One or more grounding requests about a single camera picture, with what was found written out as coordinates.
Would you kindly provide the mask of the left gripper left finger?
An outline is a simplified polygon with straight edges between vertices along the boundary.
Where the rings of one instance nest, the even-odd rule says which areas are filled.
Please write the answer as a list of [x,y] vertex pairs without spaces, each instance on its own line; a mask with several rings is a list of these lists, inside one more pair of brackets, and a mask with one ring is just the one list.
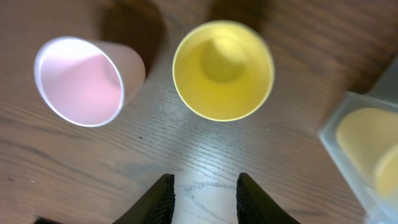
[[162,175],[113,224],[171,224],[175,208],[174,183],[173,174]]

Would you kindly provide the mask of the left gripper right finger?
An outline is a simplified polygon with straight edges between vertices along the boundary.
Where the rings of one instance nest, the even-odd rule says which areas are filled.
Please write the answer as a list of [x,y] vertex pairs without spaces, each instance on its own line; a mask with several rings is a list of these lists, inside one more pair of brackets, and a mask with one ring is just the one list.
[[239,224],[300,224],[245,172],[237,179],[236,200]]

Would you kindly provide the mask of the yellow plastic cup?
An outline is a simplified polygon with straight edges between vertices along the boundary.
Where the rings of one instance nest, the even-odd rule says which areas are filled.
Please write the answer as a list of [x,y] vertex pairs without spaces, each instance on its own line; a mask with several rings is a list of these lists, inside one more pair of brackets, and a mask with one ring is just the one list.
[[172,76],[182,101],[213,121],[236,121],[259,109],[275,82],[266,41],[240,22],[217,20],[191,30],[179,43]]
[[380,197],[397,193],[397,113],[377,108],[355,110],[338,125],[336,140]]

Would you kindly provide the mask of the pink plastic cup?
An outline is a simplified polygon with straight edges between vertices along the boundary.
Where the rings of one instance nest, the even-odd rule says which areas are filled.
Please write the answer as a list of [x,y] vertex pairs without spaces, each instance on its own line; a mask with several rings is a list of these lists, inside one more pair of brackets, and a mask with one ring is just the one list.
[[146,68],[132,48],[102,40],[57,37],[34,61],[34,79],[59,117],[83,127],[112,122],[144,84]]

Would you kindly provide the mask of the clear plastic storage container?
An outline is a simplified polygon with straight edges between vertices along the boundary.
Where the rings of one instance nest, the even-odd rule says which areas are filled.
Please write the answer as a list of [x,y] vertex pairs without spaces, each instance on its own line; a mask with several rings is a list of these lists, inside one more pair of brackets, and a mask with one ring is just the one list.
[[347,92],[319,136],[365,222],[397,223],[397,60],[366,94]]

